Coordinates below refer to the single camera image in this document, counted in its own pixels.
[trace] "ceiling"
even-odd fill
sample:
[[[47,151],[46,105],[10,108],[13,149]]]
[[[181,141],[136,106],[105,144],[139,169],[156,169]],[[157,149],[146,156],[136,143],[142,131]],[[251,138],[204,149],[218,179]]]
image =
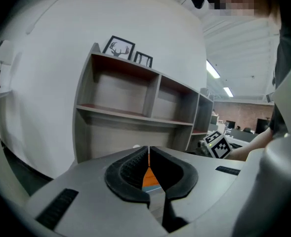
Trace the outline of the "ceiling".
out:
[[[31,1],[35,0],[20,0],[13,11]],[[191,0],[175,1],[202,22],[207,59],[221,76],[214,79],[207,73],[207,87],[215,101],[267,104],[266,94],[274,91],[278,27],[267,19],[216,15],[207,1],[202,9],[196,9]],[[234,97],[229,98],[223,87],[229,87]]]

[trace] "orange component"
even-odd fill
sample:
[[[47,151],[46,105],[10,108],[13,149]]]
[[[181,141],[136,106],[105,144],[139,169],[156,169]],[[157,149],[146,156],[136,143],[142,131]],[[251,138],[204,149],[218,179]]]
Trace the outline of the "orange component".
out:
[[[149,154],[149,168],[147,169],[143,178],[143,187],[158,185],[158,181],[150,168],[150,154]]]

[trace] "white wall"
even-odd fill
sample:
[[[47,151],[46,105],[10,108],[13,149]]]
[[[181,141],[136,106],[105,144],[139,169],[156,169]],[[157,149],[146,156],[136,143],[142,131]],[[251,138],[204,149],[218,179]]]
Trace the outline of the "white wall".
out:
[[[24,162],[50,177],[74,160],[75,92],[94,42],[112,35],[152,57],[152,68],[199,90],[206,86],[206,50],[197,17],[171,0],[54,0],[17,15],[0,39],[14,42],[17,59],[3,69],[1,84],[13,93],[0,102],[1,136]]]

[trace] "deer antler picture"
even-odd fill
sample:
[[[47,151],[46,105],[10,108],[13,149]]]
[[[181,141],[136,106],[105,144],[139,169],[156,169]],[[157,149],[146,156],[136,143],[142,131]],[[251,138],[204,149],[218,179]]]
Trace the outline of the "deer antler picture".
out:
[[[112,36],[103,50],[103,53],[130,60],[134,47],[134,43]]]
[[[124,53],[121,52],[121,49],[120,49],[120,52],[118,53],[117,49],[114,49],[116,44],[117,44],[116,42],[112,42],[109,46],[109,48],[112,50],[111,52],[113,53],[114,56],[119,57],[120,54],[129,54],[130,50],[129,50],[128,46],[125,47]]]

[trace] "lamp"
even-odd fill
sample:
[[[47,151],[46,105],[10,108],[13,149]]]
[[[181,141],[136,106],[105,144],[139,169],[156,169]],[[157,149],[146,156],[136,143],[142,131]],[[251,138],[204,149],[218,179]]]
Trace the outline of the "lamp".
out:
[[[13,59],[13,44],[8,40],[0,42],[0,69],[2,64],[11,65]]]

